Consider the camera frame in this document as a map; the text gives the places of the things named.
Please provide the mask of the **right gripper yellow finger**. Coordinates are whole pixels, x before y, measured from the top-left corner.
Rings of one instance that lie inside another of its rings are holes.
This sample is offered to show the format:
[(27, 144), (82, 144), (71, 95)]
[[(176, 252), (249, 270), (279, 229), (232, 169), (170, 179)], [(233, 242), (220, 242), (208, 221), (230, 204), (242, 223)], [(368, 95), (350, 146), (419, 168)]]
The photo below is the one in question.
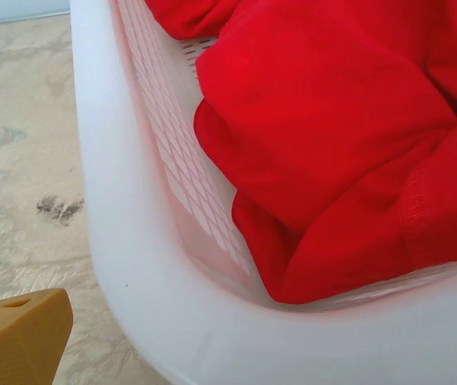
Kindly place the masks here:
[(62, 288), (0, 300), (0, 385), (52, 385), (72, 327)]

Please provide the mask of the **red t-shirt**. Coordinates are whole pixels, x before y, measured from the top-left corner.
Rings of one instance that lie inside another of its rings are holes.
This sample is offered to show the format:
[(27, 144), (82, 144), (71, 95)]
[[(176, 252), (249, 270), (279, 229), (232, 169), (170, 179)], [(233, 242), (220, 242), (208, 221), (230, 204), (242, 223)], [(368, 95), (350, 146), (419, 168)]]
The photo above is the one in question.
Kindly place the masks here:
[(269, 295), (457, 261), (457, 0), (145, 0), (196, 61), (193, 127)]

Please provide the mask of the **white perforated plastic basket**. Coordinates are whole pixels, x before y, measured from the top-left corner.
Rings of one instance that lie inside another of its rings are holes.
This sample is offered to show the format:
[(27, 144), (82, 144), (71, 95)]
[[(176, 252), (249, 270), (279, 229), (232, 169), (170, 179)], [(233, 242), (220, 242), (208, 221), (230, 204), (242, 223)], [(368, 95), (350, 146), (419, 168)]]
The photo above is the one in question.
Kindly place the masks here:
[(172, 385), (457, 385), (457, 263), (287, 306), (200, 149), (196, 58), (144, 0), (70, 0), (91, 256), (131, 344)]

